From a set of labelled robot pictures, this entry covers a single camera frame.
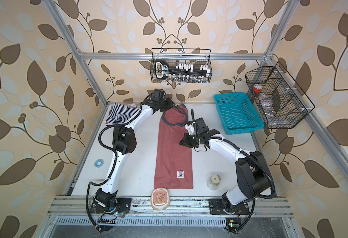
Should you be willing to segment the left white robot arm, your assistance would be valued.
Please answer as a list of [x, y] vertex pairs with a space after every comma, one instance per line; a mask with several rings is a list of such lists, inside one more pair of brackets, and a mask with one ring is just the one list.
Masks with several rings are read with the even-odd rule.
[[155, 89], [139, 104], [138, 107], [115, 103], [110, 107], [105, 120], [105, 128], [98, 134], [101, 147], [111, 152], [112, 164], [104, 181], [90, 181], [86, 193], [86, 213], [95, 229], [102, 233], [100, 225], [91, 214], [91, 207], [99, 208], [102, 214], [115, 215], [120, 213], [122, 206], [117, 201], [119, 178], [129, 155], [136, 149], [137, 130], [155, 112], [165, 112], [175, 106], [172, 99], [166, 96], [163, 89]]

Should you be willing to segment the maroon red garment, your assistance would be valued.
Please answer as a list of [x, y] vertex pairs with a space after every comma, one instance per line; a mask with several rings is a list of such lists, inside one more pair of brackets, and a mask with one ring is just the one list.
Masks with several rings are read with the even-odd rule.
[[187, 133], [188, 109], [184, 104], [163, 112], [159, 124], [154, 189], [193, 189], [191, 148], [179, 143]]

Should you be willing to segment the blue white striped tank top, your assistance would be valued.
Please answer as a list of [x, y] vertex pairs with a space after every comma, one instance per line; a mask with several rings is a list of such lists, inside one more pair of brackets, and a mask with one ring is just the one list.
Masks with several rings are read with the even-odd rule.
[[115, 103], [110, 107], [105, 124], [108, 126], [124, 124], [129, 122], [139, 111], [140, 109], [137, 107]]

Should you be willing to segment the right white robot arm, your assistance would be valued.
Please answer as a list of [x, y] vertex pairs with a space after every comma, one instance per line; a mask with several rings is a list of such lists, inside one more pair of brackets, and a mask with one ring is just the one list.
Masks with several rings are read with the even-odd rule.
[[239, 212], [241, 206], [252, 203], [243, 222], [227, 225], [230, 233], [237, 234], [252, 217], [256, 199], [276, 197], [274, 179], [261, 152], [244, 150], [226, 139], [218, 130], [210, 130], [203, 118], [195, 119], [193, 109], [191, 117], [192, 120], [185, 125], [187, 133], [179, 144], [195, 151], [203, 145], [204, 152], [208, 149], [217, 151], [235, 165], [237, 185], [222, 195], [223, 212], [234, 215]]

